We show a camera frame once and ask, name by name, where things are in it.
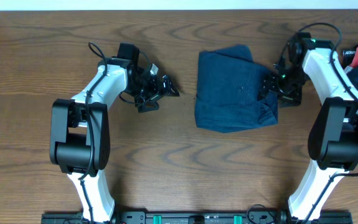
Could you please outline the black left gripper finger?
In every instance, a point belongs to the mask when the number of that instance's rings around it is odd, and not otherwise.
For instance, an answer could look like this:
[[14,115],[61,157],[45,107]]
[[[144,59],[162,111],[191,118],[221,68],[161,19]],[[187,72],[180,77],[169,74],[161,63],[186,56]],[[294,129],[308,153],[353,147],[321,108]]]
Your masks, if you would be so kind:
[[180,96],[179,91],[174,86],[168,75],[163,76],[163,96]]
[[145,113],[149,111],[155,111],[159,109],[159,104],[155,100],[149,101],[137,101],[137,109],[139,113]]

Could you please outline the dark blue denim shorts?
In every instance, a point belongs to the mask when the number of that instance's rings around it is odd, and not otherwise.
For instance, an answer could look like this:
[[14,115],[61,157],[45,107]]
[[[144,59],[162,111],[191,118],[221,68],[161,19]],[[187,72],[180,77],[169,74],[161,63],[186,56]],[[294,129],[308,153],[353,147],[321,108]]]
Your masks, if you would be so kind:
[[258,100],[271,71],[255,63],[248,46],[202,51],[198,57],[195,123],[198,128],[233,133],[278,123],[274,94]]

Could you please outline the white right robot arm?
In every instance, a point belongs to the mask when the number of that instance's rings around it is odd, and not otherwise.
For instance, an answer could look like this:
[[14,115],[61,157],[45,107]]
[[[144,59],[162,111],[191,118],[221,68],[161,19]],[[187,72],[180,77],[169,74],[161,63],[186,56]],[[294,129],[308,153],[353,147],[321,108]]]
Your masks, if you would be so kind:
[[353,177],[358,165],[358,90],[337,60],[330,40],[306,32],[291,37],[274,65],[277,73],[266,76],[258,100],[273,93],[293,106],[301,103],[301,89],[311,80],[321,109],[308,137],[311,158],[301,183],[278,212],[274,223],[352,223],[350,212],[324,212],[322,206],[344,177]]

